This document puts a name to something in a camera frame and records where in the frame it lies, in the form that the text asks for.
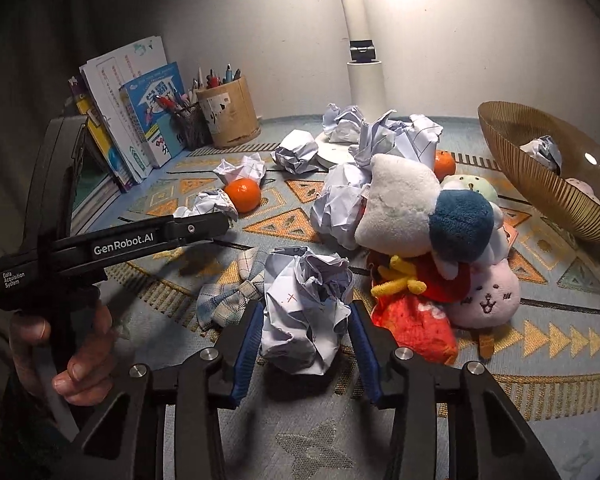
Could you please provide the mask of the person's left hand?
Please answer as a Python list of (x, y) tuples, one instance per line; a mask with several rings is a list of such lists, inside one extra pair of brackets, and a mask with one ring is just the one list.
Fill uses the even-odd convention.
[[(10, 319), (9, 348), (18, 379), (28, 393), (38, 398), (43, 395), (43, 382), (35, 370), (32, 352), (35, 347), (46, 344), (51, 334), (52, 326), (45, 318), (16, 312)], [(116, 339), (111, 313), (106, 304), (98, 300), (92, 330), (67, 367), (48, 383), (69, 404), (99, 404), (114, 384), (111, 373), (116, 367), (116, 358), (112, 354)]]

